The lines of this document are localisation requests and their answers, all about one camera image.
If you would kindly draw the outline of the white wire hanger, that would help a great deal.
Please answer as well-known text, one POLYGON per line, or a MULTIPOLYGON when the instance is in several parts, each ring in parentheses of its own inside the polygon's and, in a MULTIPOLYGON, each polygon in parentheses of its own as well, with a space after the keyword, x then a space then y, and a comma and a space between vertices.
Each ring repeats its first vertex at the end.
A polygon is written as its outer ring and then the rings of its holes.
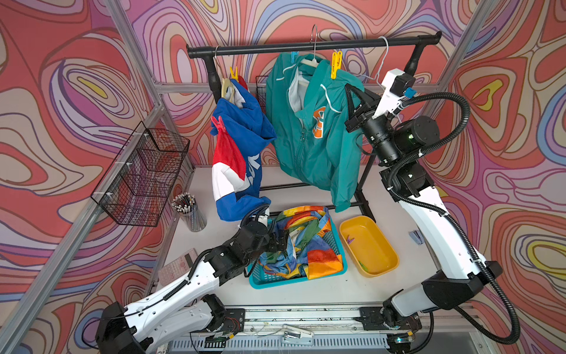
POLYGON ((378 67, 376 75, 375 76, 369 76, 369 75, 365 75, 365 74, 359 74, 359 76, 361 76, 362 78, 369 79, 370 81, 374 81, 380 88, 386 89, 386 87, 380 81, 380 74, 381 74, 381 71, 383 69, 384 63, 385 63, 385 61, 386 61, 386 59, 389 55, 390 44, 389 44, 389 40, 384 35, 381 35, 379 37, 379 39, 382 39, 384 41, 384 43, 386 45, 386 49, 384 50, 384 53, 381 57, 381 62, 380 62, 380 65, 378 67))

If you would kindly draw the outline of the rainbow patchwork jacket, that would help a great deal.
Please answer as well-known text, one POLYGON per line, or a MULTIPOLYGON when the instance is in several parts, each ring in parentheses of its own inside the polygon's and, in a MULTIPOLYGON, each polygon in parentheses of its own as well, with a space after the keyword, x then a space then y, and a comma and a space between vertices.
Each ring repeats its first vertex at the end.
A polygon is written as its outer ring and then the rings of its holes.
POLYGON ((287 209, 274 220, 282 250, 265 252, 258 264, 265 274, 286 280, 316 280, 344 270, 343 256, 330 246, 333 222, 325 206, 298 206, 287 209))

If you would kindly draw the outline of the teal green jacket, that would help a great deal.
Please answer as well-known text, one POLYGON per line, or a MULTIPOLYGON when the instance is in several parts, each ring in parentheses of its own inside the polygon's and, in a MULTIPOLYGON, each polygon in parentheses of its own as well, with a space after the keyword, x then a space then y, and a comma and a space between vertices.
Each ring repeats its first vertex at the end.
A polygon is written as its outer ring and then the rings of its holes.
POLYGON ((331 79, 329 60, 318 67, 303 65, 290 53, 276 59, 268 75, 265 115, 277 138, 273 145, 281 169, 321 190, 328 190, 336 212, 351 206, 361 165, 361 137, 348 133, 345 85, 364 89, 354 75, 338 71, 331 79))

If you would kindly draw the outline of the green clothespin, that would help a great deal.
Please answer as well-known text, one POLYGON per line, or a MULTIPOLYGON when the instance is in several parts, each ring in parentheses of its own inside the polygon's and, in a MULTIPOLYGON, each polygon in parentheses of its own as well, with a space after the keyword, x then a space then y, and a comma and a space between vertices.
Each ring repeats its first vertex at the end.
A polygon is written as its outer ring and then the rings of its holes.
POLYGON ((368 268, 362 262, 358 261, 358 263, 359 263, 359 265, 360 265, 360 267, 362 268, 363 271, 365 271, 366 273, 369 273, 368 268))

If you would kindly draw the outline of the metal hanger of teal jacket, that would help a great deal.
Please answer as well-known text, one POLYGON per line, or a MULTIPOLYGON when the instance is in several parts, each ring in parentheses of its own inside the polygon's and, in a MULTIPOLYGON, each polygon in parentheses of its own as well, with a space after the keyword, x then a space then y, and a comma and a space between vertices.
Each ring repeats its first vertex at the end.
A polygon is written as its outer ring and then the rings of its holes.
POLYGON ((312 45, 312 57, 311 59, 304 58, 301 63, 312 68, 318 67, 318 61, 316 56, 316 44, 318 38, 318 26, 314 24, 311 29, 310 44, 312 45))

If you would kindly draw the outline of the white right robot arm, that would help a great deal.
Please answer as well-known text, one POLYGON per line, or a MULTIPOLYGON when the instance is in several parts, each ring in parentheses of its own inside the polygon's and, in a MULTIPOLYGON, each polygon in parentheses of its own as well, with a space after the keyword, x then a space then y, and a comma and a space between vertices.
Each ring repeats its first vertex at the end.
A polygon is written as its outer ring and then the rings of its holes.
POLYGON ((384 166, 383 186, 392 199, 410 216, 439 261, 439 270, 421 283, 390 296, 382 307, 380 319, 389 327, 404 323, 409 317, 437 310, 455 310, 480 333, 502 345, 513 345, 521 334, 520 320, 508 296, 498 284, 503 273, 496 261, 486 260, 472 245, 457 220, 448 212, 439 191, 419 159, 452 142, 464 132, 470 120, 470 105, 459 94, 435 92, 408 97, 405 91, 395 98, 389 109, 376 115, 386 98, 350 84, 345 87, 349 132, 361 130, 371 144, 372 153, 384 166), (417 103, 448 100, 461 110, 458 125, 441 138, 435 120, 417 117, 391 125, 394 114, 417 103), (498 336, 473 319, 462 304, 489 285, 501 299, 511 324, 507 336, 498 336))

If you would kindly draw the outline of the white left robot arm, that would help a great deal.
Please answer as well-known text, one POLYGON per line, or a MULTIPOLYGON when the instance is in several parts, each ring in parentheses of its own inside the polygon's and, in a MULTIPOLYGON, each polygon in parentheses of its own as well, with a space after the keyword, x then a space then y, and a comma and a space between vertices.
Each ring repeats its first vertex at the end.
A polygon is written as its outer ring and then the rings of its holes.
POLYGON ((186 333, 222 327, 226 310, 215 291, 244 274, 273 239, 271 227, 250 221, 225 243, 203 251, 192 268, 168 286, 128 305, 109 305, 95 335, 98 350, 155 353, 186 333))

